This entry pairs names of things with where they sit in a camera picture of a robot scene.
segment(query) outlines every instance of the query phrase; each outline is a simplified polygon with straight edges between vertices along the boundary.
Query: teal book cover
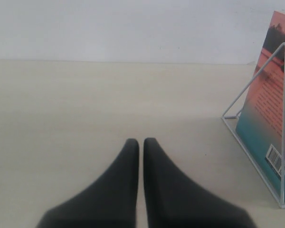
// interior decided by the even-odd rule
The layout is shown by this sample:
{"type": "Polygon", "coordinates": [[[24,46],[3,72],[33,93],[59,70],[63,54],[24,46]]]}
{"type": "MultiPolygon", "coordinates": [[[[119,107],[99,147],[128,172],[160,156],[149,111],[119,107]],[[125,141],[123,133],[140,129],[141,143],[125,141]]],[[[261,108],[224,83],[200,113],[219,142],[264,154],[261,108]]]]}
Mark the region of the teal book cover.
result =
{"type": "MultiPolygon", "coordinates": [[[[285,42],[285,14],[275,11],[255,73],[285,42]]],[[[270,180],[281,189],[284,54],[282,49],[250,85],[236,132],[270,180]]]]}

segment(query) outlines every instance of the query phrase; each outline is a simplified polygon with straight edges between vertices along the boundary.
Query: book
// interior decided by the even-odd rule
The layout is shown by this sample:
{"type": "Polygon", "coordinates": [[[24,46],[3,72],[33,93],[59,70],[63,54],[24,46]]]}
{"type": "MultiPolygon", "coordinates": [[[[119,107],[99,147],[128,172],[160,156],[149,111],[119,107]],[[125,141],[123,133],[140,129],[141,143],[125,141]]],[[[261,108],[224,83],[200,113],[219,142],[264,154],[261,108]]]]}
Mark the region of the book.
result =
{"type": "MultiPolygon", "coordinates": [[[[275,11],[255,74],[283,42],[285,42],[285,14],[275,11]]],[[[236,126],[238,136],[278,195],[282,177],[284,56],[283,48],[250,85],[236,126]]]]}

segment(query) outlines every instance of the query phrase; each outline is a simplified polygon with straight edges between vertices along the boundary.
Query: beige floor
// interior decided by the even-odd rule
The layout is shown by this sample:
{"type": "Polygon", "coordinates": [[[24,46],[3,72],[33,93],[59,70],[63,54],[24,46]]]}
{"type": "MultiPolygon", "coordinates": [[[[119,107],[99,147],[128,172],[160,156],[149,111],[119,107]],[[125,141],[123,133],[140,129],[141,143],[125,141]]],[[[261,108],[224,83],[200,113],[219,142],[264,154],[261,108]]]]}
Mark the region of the beige floor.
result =
{"type": "MultiPolygon", "coordinates": [[[[285,209],[220,120],[253,70],[0,61],[0,228],[34,227],[93,182],[129,137],[156,137],[183,171],[260,228],[285,227],[285,209]]],[[[142,176],[138,194],[137,227],[146,228],[142,176]]]]}

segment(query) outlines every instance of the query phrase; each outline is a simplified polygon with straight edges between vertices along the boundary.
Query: barcode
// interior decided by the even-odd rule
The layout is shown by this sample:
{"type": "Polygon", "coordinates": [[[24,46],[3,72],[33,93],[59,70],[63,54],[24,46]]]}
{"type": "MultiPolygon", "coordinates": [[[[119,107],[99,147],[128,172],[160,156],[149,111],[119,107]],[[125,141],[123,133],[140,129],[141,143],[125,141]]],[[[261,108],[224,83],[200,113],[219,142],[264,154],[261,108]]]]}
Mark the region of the barcode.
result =
{"type": "Polygon", "coordinates": [[[269,150],[266,154],[266,158],[269,161],[271,167],[275,170],[275,173],[282,177],[282,156],[279,151],[273,146],[270,145],[269,150]]]}

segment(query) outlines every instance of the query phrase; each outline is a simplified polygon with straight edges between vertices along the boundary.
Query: white wall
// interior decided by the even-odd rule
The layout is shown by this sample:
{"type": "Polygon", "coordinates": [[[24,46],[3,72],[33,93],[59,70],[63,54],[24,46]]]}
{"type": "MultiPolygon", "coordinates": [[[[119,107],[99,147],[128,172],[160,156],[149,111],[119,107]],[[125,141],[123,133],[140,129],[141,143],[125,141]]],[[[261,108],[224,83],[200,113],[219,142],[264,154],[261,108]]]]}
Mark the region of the white wall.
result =
{"type": "Polygon", "coordinates": [[[0,59],[247,64],[285,0],[0,0],[0,59]]]}

